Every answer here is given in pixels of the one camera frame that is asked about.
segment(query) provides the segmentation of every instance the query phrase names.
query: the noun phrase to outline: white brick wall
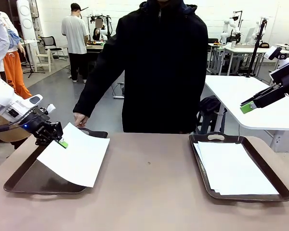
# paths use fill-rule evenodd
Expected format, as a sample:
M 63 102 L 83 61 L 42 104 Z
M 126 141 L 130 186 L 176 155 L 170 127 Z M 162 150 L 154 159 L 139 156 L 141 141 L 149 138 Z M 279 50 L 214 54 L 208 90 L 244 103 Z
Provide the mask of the white brick wall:
M 86 21 L 90 13 L 103 13 L 112 17 L 113 34 L 119 18 L 131 11 L 137 10 L 144 0 L 37 0 L 41 27 L 44 36 L 54 36 L 59 46 L 67 43 L 61 35 L 61 21 L 70 14 L 70 4 L 77 2 L 82 8 L 89 9 L 82 12 Z M 209 38 L 220 38 L 223 30 L 223 21 L 232 16 L 233 11 L 243 10 L 244 19 L 241 32 L 242 41 L 251 27 L 261 16 L 270 16 L 266 28 L 264 41 L 275 43 L 289 43 L 289 0 L 185 0 L 186 4 L 198 6 L 196 14 L 206 23 Z

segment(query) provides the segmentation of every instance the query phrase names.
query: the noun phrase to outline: person in orange pants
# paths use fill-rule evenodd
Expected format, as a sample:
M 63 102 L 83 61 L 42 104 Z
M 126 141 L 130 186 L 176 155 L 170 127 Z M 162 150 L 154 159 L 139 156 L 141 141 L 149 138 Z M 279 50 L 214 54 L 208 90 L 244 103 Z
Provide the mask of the person in orange pants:
M 0 13 L 0 17 L 5 27 L 18 35 L 18 32 L 10 21 L 8 15 L 4 12 Z M 3 59 L 4 71 L 7 83 L 14 88 L 15 93 L 24 99 L 28 99 L 32 97 L 32 95 L 24 84 L 23 70 L 21 68 L 20 57 L 17 52 L 17 48 L 25 55 L 25 49 L 20 42 L 17 44 L 17 46 L 9 49 Z

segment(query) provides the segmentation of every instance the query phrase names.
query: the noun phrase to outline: white chair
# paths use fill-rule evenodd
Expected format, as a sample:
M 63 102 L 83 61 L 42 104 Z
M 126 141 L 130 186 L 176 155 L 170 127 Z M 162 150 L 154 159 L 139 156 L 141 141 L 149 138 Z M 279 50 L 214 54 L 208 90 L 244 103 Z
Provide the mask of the white chair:
M 52 63 L 54 65 L 54 58 L 53 58 L 53 55 L 52 55 L 52 52 L 51 50 L 47 50 L 46 54 L 38 54 L 37 51 L 35 50 L 35 55 L 34 55 L 34 68 L 35 68 L 35 72 L 38 71 L 38 66 L 48 66 L 48 69 L 49 69 L 49 72 L 52 71 Z M 42 63 L 42 60 L 40 59 L 41 57 L 43 58 L 48 58 L 48 62 L 46 63 Z

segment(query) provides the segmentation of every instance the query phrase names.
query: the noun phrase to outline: black coat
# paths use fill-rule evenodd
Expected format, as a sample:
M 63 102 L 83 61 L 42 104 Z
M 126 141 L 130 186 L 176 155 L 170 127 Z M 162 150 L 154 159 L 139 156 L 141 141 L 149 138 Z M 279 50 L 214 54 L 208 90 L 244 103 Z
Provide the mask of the black coat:
M 124 132 L 194 131 L 208 46 L 207 27 L 196 8 L 170 0 L 160 9 L 156 0 L 148 0 L 119 19 L 73 112 L 90 116 L 125 70 Z

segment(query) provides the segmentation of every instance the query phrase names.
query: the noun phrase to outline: floor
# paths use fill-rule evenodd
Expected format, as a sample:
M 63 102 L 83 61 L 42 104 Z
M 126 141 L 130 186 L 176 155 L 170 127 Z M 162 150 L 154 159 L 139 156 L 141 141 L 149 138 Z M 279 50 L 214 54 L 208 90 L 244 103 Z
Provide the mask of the floor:
M 50 115 L 51 121 L 61 121 L 64 127 L 69 122 L 74 121 L 73 107 L 77 102 L 84 84 L 82 79 L 78 80 L 78 83 L 73 84 L 71 79 L 68 79 L 69 69 L 66 66 L 68 63 L 65 61 L 57 61 L 59 68 L 54 70 L 49 76 L 46 74 L 33 74 L 30 79 L 24 77 L 26 86 L 30 92 L 34 94 L 41 94 L 44 99 L 41 106 L 47 106 L 49 103 L 53 103 L 56 110 Z M 272 69 L 271 65 L 263 65 L 259 77 L 270 80 L 268 71 Z M 113 87 L 117 85 L 117 82 L 124 81 L 123 74 L 113 84 Z M 120 86 L 115 88 L 117 95 L 121 94 Z M 202 98 L 212 95 L 211 91 L 206 87 L 203 90 Z M 122 132 L 122 110 L 123 100 L 113 99 L 112 88 L 108 89 L 103 98 L 97 104 L 91 118 L 87 123 L 87 128 L 91 130 L 107 131 L 107 132 Z M 262 130 L 250 130 L 239 127 L 235 119 L 227 114 L 225 123 L 225 134 L 228 135 L 240 135 L 244 136 L 256 136 L 264 140 L 267 144 L 271 143 L 272 138 Z M 0 164 L 3 163 L 5 158 L 13 152 L 10 144 L 0 144 Z M 283 154 L 280 155 L 281 159 L 288 163 Z

